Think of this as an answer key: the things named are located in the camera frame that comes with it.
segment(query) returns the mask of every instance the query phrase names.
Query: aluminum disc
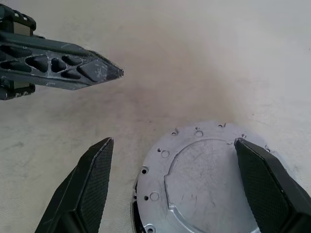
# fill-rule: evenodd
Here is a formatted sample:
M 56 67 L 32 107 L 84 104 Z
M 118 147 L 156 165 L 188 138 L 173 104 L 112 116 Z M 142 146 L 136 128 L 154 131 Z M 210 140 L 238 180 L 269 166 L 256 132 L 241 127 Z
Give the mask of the aluminum disc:
M 135 231 L 139 226 L 146 233 L 259 233 L 240 176 L 234 148 L 238 137 L 271 150 L 258 135 L 215 121 L 163 136 L 138 175 Z

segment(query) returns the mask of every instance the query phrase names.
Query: circular metal plate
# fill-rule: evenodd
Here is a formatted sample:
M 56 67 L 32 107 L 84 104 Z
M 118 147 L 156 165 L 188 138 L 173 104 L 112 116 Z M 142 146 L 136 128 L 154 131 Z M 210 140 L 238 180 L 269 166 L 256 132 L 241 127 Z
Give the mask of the circular metal plate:
M 258 135 L 215 121 L 176 128 L 151 148 L 135 189 L 146 233 L 260 232 L 240 177 L 238 137 L 270 151 Z

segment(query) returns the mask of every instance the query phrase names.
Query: white floor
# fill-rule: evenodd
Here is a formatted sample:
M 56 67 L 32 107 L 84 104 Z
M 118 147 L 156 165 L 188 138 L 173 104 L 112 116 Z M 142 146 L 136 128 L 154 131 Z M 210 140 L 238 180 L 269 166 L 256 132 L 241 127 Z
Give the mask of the white floor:
M 33 17 L 38 34 L 95 50 L 125 76 L 0 102 L 0 232 L 34 232 L 80 156 L 112 136 L 100 232 L 130 233 L 132 186 L 149 148 L 176 126 L 210 119 L 260 134 L 311 194 L 310 1 L 4 2 Z

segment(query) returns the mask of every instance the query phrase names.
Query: metal plate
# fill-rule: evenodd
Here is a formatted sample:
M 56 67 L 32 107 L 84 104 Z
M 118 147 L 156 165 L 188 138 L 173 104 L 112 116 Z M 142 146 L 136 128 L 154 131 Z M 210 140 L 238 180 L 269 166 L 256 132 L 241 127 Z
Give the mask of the metal plate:
M 258 135 L 216 121 L 176 128 L 151 148 L 133 199 L 146 233 L 260 232 L 244 194 L 238 137 L 271 151 Z

